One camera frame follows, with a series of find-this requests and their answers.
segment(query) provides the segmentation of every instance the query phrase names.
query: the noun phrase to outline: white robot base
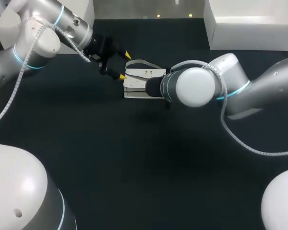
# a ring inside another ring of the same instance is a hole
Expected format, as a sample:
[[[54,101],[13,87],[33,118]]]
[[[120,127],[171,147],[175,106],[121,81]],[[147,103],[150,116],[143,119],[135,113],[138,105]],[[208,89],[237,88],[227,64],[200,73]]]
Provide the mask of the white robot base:
[[[0,145],[0,230],[76,230],[77,223],[42,163]]]
[[[264,192],[261,211],[267,230],[288,230],[288,171],[269,184]]]

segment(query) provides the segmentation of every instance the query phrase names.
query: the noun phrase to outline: end effector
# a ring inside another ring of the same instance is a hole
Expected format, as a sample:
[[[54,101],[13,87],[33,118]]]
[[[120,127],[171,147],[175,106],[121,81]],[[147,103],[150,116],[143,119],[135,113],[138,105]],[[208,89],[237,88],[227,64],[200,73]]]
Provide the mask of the end effector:
[[[254,81],[250,81],[234,54],[226,54],[210,62],[221,74],[228,89],[227,116],[241,119],[264,109],[265,106],[288,99],[288,58],[276,63]],[[208,70],[182,62],[172,67],[162,79],[151,79],[146,91],[156,89],[151,96],[164,97],[170,103],[200,107],[212,99],[223,101],[222,84]]]

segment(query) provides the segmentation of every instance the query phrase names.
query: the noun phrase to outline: robotic arm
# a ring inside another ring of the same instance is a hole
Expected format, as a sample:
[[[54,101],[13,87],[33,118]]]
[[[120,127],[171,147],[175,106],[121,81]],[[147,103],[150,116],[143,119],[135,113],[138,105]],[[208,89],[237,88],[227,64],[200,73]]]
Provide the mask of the robotic arm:
[[[21,24],[15,45],[0,51],[0,88],[17,77],[43,22],[56,26],[60,33],[48,27],[43,30],[26,64],[26,76],[36,73],[55,57],[61,42],[83,50],[88,58],[99,63],[102,74],[114,79],[119,79],[120,74],[108,67],[108,60],[116,53],[130,59],[128,52],[112,37],[93,33],[91,25],[57,0],[12,0],[8,7],[20,16]]]
[[[209,63],[216,68],[228,91],[226,114],[230,119],[241,119],[261,111],[268,104],[288,98],[288,58],[276,63],[262,76],[250,81],[234,54],[226,54]],[[224,100],[224,87],[209,69],[193,61],[182,62],[171,73],[146,84],[147,92],[160,84],[160,91],[151,96],[162,96],[171,103],[200,107],[212,99]]]

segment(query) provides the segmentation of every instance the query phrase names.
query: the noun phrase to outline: white cylinder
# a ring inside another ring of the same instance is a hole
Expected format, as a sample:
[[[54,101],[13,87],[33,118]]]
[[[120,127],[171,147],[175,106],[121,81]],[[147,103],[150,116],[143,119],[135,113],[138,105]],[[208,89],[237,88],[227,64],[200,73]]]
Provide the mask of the white cylinder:
[[[269,184],[261,209],[267,230],[288,230],[288,171]]]
[[[202,68],[184,71],[176,83],[178,99],[186,106],[201,107],[211,101],[215,94],[214,77]]]

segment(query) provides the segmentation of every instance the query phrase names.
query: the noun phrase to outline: light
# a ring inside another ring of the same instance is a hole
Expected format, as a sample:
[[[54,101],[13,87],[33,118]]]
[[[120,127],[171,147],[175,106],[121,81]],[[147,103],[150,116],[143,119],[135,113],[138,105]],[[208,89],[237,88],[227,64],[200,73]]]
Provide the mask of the light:
[[[25,192],[32,193],[35,191],[35,183],[32,178],[26,178],[22,184],[22,189]]]
[[[39,12],[34,11],[32,15],[33,16],[39,16],[40,14],[39,14]]]

